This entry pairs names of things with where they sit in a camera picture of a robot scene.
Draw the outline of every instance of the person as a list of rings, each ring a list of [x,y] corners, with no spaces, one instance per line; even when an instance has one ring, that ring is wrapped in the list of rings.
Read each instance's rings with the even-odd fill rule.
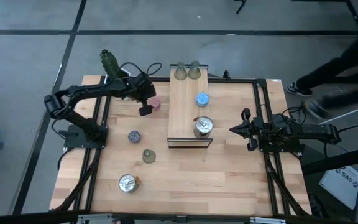
[[[300,96],[312,96],[313,92],[310,90],[311,88],[319,86],[339,75],[341,72],[355,66],[358,66],[358,37],[340,57],[332,59],[309,75],[303,76],[289,84],[286,91]],[[352,76],[352,78],[358,79],[358,73]],[[314,117],[327,119],[330,117],[329,110],[345,107],[354,103],[358,103],[358,89],[343,95],[323,96],[320,100],[304,101],[304,106]]]

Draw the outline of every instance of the gray floor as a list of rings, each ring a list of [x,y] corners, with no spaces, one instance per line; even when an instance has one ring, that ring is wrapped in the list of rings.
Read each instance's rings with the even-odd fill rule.
[[[79,0],[47,2],[0,1],[0,29],[71,30]],[[248,0],[240,15],[238,2],[223,0],[88,1],[79,30],[356,30],[351,13],[341,2]],[[283,84],[307,74],[339,55],[354,37],[236,36],[236,35],[82,35],[73,46],[62,88],[81,83],[83,75],[101,75],[101,49],[111,50],[119,63],[134,62],[145,69],[194,59],[216,75],[278,78]],[[29,155],[44,106],[43,96],[55,81],[68,41],[67,35],[0,35],[0,215],[10,212],[19,179]],[[316,97],[349,91],[353,86],[319,86]],[[289,106],[301,98],[287,96]],[[335,111],[342,114],[358,107]],[[317,121],[308,117],[308,122]],[[333,122],[339,128],[358,123],[358,113]],[[61,122],[58,128],[65,128]],[[358,149],[358,129],[342,136],[340,146]],[[35,170],[24,212],[44,212],[57,176],[63,141],[48,131]],[[308,141],[321,152],[323,145]],[[343,153],[330,146],[329,155]]]

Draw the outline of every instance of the wooden table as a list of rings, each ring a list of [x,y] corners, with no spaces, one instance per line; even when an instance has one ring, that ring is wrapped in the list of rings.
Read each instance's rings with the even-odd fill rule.
[[[96,84],[98,75],[85,75],[84,85]],[[240,124],[240,113],[249,108],[256,116],[251,84],[210,83],[210,117],[214,122],[213,143],[207,149],[169,149],[169,82],[154,82],[162,105],[146,117],[139,116],[140,104],[113,98],[109,109],[108,141],[102,150],[91,210],[109,213],[187,214],[187,215],[258,215],[272,214],[263,155],[249,152],[247,140],[231,133]],[[273,113],[287,108],[280,80],[267,80]],[[260,90],[261,103],[264,102]],[[76,111],[92,117],[95,99],[79,102]],[[101,103],[99,123],[104,102]],[[131,144],[129,131],[139,130],[142,140]],[[152,149],[153,164],[142,161],[142,151]],[[84,149],[74,149],[62,160],[50,208],[59,206],[73,190],[80,176]],[[285,183],[304,210],[310,213],[300,162],[289,153],[281,153]],[[129,194],[119,190],[118,179],[124,174],[139,176],[141,185]],[[81,207],[85,206],[87,186]],[[282,200],[276,187],[278,208]]]

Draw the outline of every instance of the wooden board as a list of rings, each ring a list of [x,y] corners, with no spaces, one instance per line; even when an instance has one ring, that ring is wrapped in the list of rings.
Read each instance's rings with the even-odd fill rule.
[[[202,68],[201,76],[196,80],[189,77],[177,80],[175,70],[171,68],[170,71],[168,137],[195,138],[193,120],[199,116],[209,117],[209,105],[200,107],[196,104],[198,93],[208,94],[208,72],[206,68]]]
[[[100,76],[85,76],[83,84],[99,82]],[[267,176],[263,156],[248,152],[247,140],[229,132],[241,123],[240,113],[249,108],[256,115],[251,84],[210,83],[210,117],[214,121],[214,141],[208,149],[167,147],[170,87],[168,82],[154,82],[161,99],[160,111],[139,116],[140,104],[112,99],[109,109],[109,134],[102,151],[96,179],[94,212],[176,213],[197,215],[271,215]],[[267,80],[273,113],[287,108],[281,82]],[[78,112],[91,116],[94,101],[81,101]],[[129,131],[142,135],[138,144],[127,140]],[[142,162],[142,151],[155,151],[153,164]],[[62,160],[53,193],[51,208],[59,206],[78,181],[84,150],[74,149]],[[289,191],[310,212],[305,182],[299,160],[281,153],[285,182]],[[124,174],[139,176],[139,189],[121,192],[118,179]],[[85,192],[81,207],[85,204]],[[276,190],[279,210],[281,196]]]

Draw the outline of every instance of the can lid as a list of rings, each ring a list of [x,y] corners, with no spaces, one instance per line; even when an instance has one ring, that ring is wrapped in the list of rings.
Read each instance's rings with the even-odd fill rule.
[[[200,117],[197,119],[196,121],[196,127],[197,130],[201,133],[208,133],[212,130],[213,128],[213,123],[212,120],[210,118],[207,117]]]
[[[196,96],[197,104],[206,105],[209,101],[209,96],[206,93],[198,93]]]
[[[134,189],[135,185],[136,179],[133,175],[126,174],[119,179],[119,188],[123,192],[130,192]]]

